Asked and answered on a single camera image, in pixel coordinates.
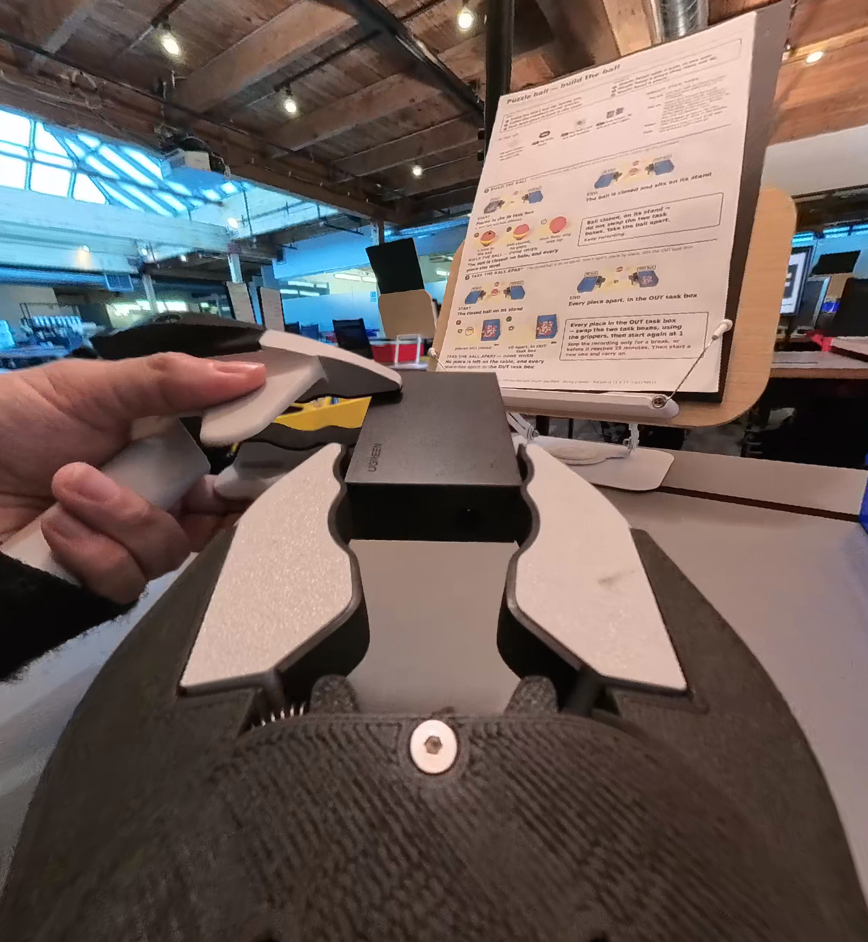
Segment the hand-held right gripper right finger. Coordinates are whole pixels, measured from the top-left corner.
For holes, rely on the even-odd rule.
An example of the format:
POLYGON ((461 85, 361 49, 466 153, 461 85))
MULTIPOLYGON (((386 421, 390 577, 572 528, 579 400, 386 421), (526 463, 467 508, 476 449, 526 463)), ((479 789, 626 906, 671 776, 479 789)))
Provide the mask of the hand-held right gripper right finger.
POLYGON ((522 538, 499 616, 499 654, 553 686, 559 708, 614 691, 686 697, 687 677, 632 529, 591 483, 538 445, 517 445, 522 538))

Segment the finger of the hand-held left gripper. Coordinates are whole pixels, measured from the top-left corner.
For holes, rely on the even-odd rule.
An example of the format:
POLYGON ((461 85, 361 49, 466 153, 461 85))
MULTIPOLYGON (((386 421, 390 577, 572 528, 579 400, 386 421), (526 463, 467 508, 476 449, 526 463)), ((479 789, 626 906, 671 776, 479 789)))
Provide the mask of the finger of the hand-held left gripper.
POLYGON ((296 450, 263 441, 243 442, 231 464, 214 477, 214 492, 225 501, 253 502, 324 447, 296 450))
POLYGON ((220 354, 215 359, 262 364, 265 383, 251 394, 207 411, 201 427, 203 445, 231 445, 248 440, 297 402, 323 396, 358 398, 393 394, 403 384, 398 372, 374 360, 282 332, 264 332, 257 341, 257 349, 220 354))

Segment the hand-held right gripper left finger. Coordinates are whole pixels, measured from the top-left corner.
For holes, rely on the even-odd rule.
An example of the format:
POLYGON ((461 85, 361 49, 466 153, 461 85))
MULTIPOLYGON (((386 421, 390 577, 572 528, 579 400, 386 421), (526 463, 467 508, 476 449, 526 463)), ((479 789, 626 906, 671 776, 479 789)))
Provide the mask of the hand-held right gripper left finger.
POLYGON ((237 525, 184 664, 183 693, 311 693, 362 661, 370 629, 348 544, 345 454, 325 445, 237 525))

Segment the yellow plastic bin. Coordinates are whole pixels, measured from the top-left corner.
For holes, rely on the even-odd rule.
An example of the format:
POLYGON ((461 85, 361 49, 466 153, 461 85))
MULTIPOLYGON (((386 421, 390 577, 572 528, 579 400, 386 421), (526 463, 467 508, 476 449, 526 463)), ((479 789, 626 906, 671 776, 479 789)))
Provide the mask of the yellow plastic bin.
POLYGON ((267 428, 286 448, 304 448, 338 442, 354 444, 366 418, 371 398, 323 396, 293 403, 267 428))

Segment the black network switch box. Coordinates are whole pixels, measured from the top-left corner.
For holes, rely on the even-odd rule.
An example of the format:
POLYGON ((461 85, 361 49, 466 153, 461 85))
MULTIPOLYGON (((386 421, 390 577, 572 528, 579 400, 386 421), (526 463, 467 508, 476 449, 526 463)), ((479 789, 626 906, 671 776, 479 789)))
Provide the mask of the black network switch box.
POLYGON ((370 405, 345 481, 359 540, 512 544, 522 535, 522 468, 491 373, 404 373, 399 397, 370 405))

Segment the person's left hand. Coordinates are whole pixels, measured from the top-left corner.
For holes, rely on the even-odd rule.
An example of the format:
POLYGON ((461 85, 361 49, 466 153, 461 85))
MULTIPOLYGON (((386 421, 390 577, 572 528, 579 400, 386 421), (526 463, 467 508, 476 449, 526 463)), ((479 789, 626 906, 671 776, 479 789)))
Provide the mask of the person's left hand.
POLYGON ((134 603, 248 503, 222 499, 204 477, 166 512, 102 466, 127 446, 135 421, 202 413, 264 381, 261 365, 178 352, 0 374, 0 544, 42 516, 64 570, 96 595, 134 603))

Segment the printed instruction sheet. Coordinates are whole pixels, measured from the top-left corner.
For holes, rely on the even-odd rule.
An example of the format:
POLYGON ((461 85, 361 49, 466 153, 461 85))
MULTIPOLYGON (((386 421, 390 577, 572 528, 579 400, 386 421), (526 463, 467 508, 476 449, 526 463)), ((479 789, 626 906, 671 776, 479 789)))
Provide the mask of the printed instruction sheet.
POLYGON ((501 98, 438 365, 715 394, 757 12, 501 98))

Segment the black pillar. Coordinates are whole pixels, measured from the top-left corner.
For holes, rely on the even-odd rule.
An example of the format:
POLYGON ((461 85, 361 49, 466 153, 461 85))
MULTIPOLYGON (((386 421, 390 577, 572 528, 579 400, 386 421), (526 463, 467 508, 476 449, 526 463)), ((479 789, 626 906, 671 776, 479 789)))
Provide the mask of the black pillar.
POLYGON ((486 142, 493 131, 500 100, 511 91, 514 22, 514 1, 487 1, 484 15, 486 142))

